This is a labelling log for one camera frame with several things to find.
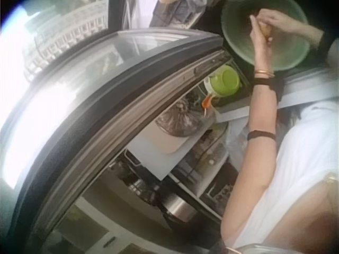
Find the refrigerator door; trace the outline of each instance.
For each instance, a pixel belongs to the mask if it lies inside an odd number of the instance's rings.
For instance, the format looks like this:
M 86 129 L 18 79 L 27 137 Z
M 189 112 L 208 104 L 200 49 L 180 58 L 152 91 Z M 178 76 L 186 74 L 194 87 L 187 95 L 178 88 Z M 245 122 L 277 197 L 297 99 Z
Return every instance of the refrigerator door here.
M 2 235 L 45 239 L 143 127 L 221 66 L 221 46 L 200 31 L 130 30 L 54 65 L 2 128 Z

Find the gold bangle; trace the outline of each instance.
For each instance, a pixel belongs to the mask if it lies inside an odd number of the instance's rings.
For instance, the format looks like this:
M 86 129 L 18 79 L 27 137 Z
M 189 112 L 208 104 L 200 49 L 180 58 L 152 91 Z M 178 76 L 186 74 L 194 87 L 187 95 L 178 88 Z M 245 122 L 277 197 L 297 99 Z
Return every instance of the gold bangle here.
M 254 70 L 254 74 L 266 74 L 266 75 L 270 76 L 271 78 L 274 77 L 274 73 L 269 72 L 267 70 Z

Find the black electrical cord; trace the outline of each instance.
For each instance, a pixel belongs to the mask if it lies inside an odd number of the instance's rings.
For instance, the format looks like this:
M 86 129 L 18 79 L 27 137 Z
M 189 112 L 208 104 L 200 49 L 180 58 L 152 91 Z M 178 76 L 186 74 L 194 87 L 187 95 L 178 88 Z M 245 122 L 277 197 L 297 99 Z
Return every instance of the black electrical cord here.
M 191 174 L 193 173 L 193 171 L 195 171 L 195 169 L 196 169 L 197 165 L 199 164 L 202 156 L 225 134 L 227 127 L 228 127 L 228 124 L 226 125 L 225 129 L 222 131 L 222 134 L 219 137 L 217 137 L 217 139 L 215 139 L 215 141 L 213 141 L 212 144 L 210 144 L 207 147 L 207 149 L 199 156 L 197 163 L 194 165 L 194 167 L 191 169 L 191 171 L 187 174 L 186 179 L 188 179 L 191 176 Z

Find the hand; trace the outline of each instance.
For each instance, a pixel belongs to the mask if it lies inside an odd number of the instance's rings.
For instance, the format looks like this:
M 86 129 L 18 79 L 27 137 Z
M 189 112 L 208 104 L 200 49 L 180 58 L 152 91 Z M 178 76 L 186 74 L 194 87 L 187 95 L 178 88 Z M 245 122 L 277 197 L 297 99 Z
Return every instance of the hand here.
M 261 9 L 257 19 L 286 33 L 292 34 L 299 34 L 306 26 L 300 21 L 276 10 Z
M 250 33 L 251 40 L 255 52 L 255 69 L 266 70 L 272 72 L 271 66 L 271 42 L 272 37 L 266 39 L 263 35 L 257 19 L 251 15 L 252 31 Z

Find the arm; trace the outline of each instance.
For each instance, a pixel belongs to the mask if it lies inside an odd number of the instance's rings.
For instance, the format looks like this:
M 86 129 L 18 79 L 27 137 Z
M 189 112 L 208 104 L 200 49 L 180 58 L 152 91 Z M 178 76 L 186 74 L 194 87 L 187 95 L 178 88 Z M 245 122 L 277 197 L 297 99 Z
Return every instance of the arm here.
M 279 11 L 261 9 L 258 19 L 266 24 L 274 26 L 286 33 L 299 35 L 305 38 L 313 48 L 317 49 L 324 32 L 311 25 L 306 25 L 300 21 Z M 332 44 L 327 54 L 327 63 L 334 69 L 338 69 L 339 59 L 339 39 Z
M 271 71 L 270 42 L 266 42 L 255 17 L 251 16 L 251 22 L 255 68 Z M 256 74 L 256 77 L 268 78 L 266 74 Z M 274 91 L 265 85 L 254 86 L 249 111 L 249 130 L 275 133 L 276 107 Z M 274 140 L 266 137 L 249 140 L 242 169 L 222 218 L 221 235 L 224 241 L 234 238 L 243 228 L 272 180 L 275 160 Z

